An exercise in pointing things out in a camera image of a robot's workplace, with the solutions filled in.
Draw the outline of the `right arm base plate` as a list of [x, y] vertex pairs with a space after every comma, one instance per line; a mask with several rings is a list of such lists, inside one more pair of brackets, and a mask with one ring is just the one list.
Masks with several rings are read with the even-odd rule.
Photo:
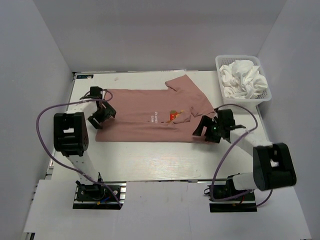
[[[213, 196], [215, 199], [224, 199], [238, 195], [244, 190], [235, 190], [226, 183], [217, 184], [213, 187]], [[227, 201], [213, 201], [210, 196], [210, 185], [208, 185], [204, 191], [204, 195], [209, 198], [209, 210], [211, 213], [253, 213], [257, 212], [256, 198], [253, 192], [246, 195], [239, 196]]]

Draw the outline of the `pink printed t shirt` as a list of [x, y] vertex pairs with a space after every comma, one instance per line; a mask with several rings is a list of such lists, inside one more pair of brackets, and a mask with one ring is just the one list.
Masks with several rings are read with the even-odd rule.
[[193, 136], [202, 116], [214, 115], [205, 94], [187, 76], [165, 82], [166, 89], [111, 89], [115, 117], [103, 122], [97, 142], [203, 143]]

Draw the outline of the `white t shirt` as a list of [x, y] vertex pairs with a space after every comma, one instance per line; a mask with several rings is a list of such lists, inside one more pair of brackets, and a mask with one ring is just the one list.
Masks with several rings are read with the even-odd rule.
[[236, 60], [219, 68], [223, 93], [226, 98], [246, 100], [256, 99], [268, 88], [268, 83], [260, 73], [260, 65], [251, 60]]

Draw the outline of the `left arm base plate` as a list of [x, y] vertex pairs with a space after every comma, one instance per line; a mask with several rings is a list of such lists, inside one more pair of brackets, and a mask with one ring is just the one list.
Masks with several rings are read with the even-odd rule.
[[120, 204], [123, 205], [126, 197], [126, 186], [124, 182], [109, 183], [110, 190], [96, 185], [82, 185], [77, 183], [73, 206], [75, 210], [120, 210], [115, 195]]

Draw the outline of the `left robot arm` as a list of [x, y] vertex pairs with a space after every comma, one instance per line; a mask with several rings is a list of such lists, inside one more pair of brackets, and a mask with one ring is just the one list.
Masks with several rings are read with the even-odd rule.
[[98, 86], [68, 108], [66, 112], [53, 117], [53, 143], [72, 164], [79, 180], [76, 182], [81, 194], [99, 200], [105, 196], [106, 187], [101, 174], [95, 169], [87, 152], [89, 148], [88, 127], [101, 130], [103, 122], [116, 116], [116, 110], [108, 103], [113, 94]]

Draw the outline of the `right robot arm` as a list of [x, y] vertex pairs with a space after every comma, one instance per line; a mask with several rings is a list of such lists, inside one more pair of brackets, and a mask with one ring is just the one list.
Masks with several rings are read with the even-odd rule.
[[218, 166], [221, 167], [231, 150], [237, 146], [252, 157], [252, 171], [227, 177], [222, 193], [214, 192], [218, 170], [215, 171], [209, 196], [213, 202], [236, 200], [254, 190], [267, 191], [292, 187], [297, 183], [296, 171], [289, 147], [283, 143], [273, 143], [262, 139], [247, 129], [236, 124], [231, 109], [215, 109], [216, 116], [202, 116], [193, 136], [204, 136], [209, 143], [225, 140], [230, 143]]

